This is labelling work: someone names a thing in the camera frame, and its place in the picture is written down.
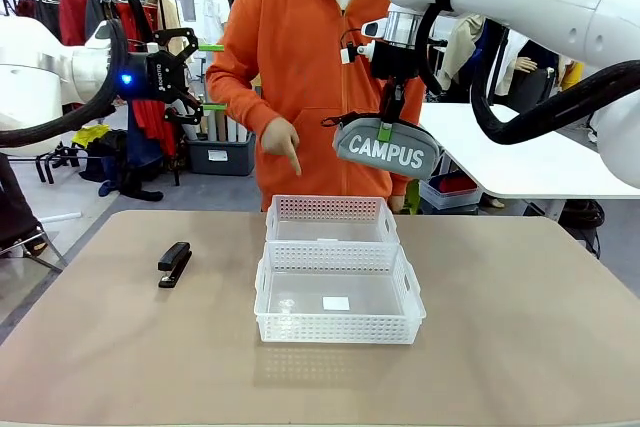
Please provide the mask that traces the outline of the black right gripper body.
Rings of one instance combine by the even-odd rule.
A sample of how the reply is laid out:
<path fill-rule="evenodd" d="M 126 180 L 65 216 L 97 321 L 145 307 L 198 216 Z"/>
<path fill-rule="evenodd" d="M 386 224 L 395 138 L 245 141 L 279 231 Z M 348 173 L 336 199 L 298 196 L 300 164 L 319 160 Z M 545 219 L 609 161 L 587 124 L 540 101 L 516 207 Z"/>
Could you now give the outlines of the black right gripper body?
<path fill-rule="evenodd" d="M 419 76 L 418 54 L 414 49 L 375 42 L 370 60 L 371 75 L 380 80 L 397 77 L 404 80 Z"/>

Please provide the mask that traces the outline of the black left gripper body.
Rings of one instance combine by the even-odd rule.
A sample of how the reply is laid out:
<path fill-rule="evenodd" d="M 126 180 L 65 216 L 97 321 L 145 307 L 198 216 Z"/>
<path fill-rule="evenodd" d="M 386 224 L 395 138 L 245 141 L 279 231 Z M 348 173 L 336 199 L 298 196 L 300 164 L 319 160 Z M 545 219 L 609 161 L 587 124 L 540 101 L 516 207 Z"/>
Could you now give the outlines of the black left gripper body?
<path fill-rule="evenodd" d="M 166 50 L 131 52 L 118 74 L 124 100 L 178 100 L 188 93 L 186 66 Z"/>

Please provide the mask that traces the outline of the person's right hand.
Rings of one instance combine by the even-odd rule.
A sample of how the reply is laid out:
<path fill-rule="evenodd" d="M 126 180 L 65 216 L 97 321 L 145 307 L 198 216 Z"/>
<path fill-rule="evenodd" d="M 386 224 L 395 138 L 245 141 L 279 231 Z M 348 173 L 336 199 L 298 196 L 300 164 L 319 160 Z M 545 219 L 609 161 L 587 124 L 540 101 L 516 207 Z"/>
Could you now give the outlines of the person's right hand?
<path fill-rule="evenodd" d="M 261 137 L 261 146 L 267 154 L 286 157 L 295 174 L 302 174 L 297 155 L 299 137 L 294 126 L 286 119 L 278 117 L 267 125 Z"/>

